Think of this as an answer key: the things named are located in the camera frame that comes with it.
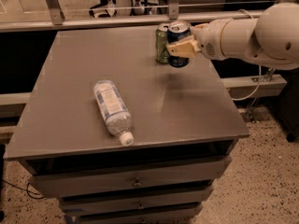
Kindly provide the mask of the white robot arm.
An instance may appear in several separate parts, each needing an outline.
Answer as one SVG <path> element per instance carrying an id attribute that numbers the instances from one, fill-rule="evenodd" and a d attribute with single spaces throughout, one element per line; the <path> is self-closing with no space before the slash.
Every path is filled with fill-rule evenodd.
<path id="1" fill-rule="evenodd" d="M 172 56 L 239 59 L 278 70 L 299 66 L 299 4 L 278 3 L 253 19 L 218 19 L 195 25 L 166 45 Z"/>

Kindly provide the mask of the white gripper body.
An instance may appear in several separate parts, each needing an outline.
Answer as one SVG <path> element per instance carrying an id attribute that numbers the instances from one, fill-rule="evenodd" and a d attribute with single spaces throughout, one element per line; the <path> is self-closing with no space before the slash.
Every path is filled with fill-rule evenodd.
<path id="1" fill-rule="evenodd" d="M 221 35 L 230 21 L 231 19 L 214 20 L 209 22 L 205 28 L 194 31 L 201 53 L 209 60 L 222 61 L 225 59 L 221 50 Z"/>

